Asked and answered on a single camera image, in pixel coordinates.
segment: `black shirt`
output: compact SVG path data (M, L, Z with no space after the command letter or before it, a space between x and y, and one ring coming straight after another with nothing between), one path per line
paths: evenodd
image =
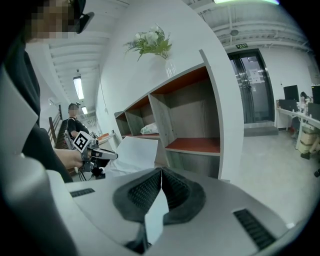
M78 119L73 118L73 117L70 117L68 119L68 122L66 123L66 127L67 127L67 130L72 138L73 138L73 136L71 135L71 132L73 132L73 131L76 131L76 132L83 131L86 134L89 134L89 131L85 127L85 125L82 124L82 122L80 122Z
M72 182L67 169L52 148L47 131L39 127L40 87L25 47L21 39L17 40L9 49L4 62L12 82L38 116L36 124L26 139L22 153L38 160L47 170L59 172L65 183Z

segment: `green exit sign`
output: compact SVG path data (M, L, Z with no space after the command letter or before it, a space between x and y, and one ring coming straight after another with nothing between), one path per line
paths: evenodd
M248 48L248 45L246 43L236 44L235 46L237 47L237 49Z

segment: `vase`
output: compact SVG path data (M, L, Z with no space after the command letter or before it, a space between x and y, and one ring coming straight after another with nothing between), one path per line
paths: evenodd
M172 78L177 74L176 65L172 58L167 58L165 60L165 72L168 78Z

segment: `glass door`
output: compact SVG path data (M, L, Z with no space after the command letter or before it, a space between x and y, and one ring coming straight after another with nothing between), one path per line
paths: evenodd
M259 52L236 52L229 58L241 92L244 123L274 121L271 83Z

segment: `white desk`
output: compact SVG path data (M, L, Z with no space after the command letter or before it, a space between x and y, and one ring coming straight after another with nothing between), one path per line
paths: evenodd
M297 150L298 149L298 146L299 146L299 143L300 143L300 139L301 139L301 135L302 135L302 129L303 129L303 123L304 123L304 120L314 126L314 127L317 127L318 129L320 129L320 121L319 120L316 120L310 116L307 116L305 115L304 113L301 113L301 112L292 112L292 111L289 111L289 110L285 110L285 109L282 109L282 108L279 108L277 107L276 108L278 114L284 114L284 115L287 115L288 116L288 123L286 125L286 128L285 130L287 131L288 130L288 127L289 127L289 124L292 120L292 118L294 117L298 117L300 118L300 129L299 129L299 135L298 135L298 139L296 140L296 144L295 144L295 149Z

